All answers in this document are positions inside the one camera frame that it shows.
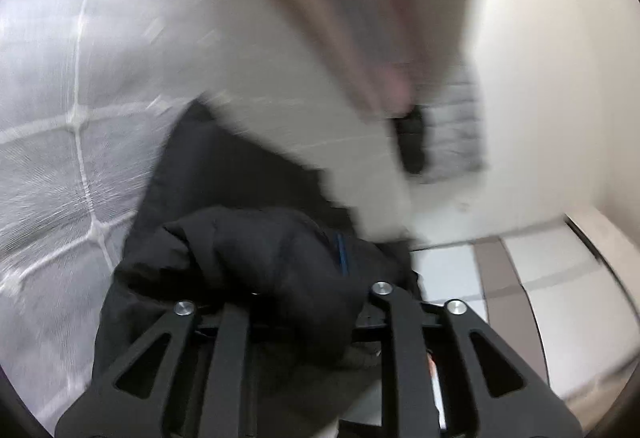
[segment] white tile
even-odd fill
[[[638,323],[606,268],[528,293],[558,396],[616,370],[638,352]]]
[[[599,264],[584,243],[565,224],[502,238],[523,284],[546,278],[564,280],[568,271],[597,270]],[[528,284],[528,288],[538,287]]]
[[[486,304],[473,248],[469,244],[414,252],[422,298],[434,304],[462,299],[484,320]]]
[[[633,362],[619,374],[606,379],[605,382],[595,384],[591,389],[567,400],[567,407],[580,422],[586,432],[602,419],[611,408],[629,381],[631,374],[638,364]]]
[[[591,206],[568,216],[598,249],[640,310],[640,251],[606,216]]]

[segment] silver bolt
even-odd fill
[[[447,310],[453,313],[453,315],[462,315],[466,312],[466,304],[458,299],[454,299],[447,303]]]
[[[378,295],[388,295],[394,290],[394,287],[384,281],[378,281],[373,284],[371,290]]]
[[[178,315],[191,315],[196,305],[191,301],[178,301],[174,306],[174,312]]]

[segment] metal frame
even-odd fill
[[[260,436],[252,346],[293,338],[288,328],[261,321],[261,313],[242,302],[213,314],[177,304],[63,414],[56,438]],[[120,380],[141,362],[155,364],[145,354],[161,339],[164,352],[157,367],[149,366],[155,370],[149,390],[127,392]],[[582,436],[565,404],[462,301],[434,306],[376,283],[353,341],[382,344],[382,426],[341,421],[340,438]],[[191,361],[191,373],[180,370],[188,355],[202,359]],[[446,430],[440,429],[428,355],[438,366]],[[176,388],[178,378],[187,389]]]

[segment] gray garment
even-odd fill
[[[445,84],[421,104],[427,164],[422,183],[482,169],[482,133],[478,87],[465,63],[450,70]]]

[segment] black mount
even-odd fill
[[[178,303],[63,414],[56,438],[259,436],[252,344],[281,340],[287,329],[250,314],[237,302],[213,314]],[[382,345],[382,426],[342,420],[340,438],[582,436],[565,404],[462,301],[434,306],[376,283],[353,331],[353,342],[374,341]]]

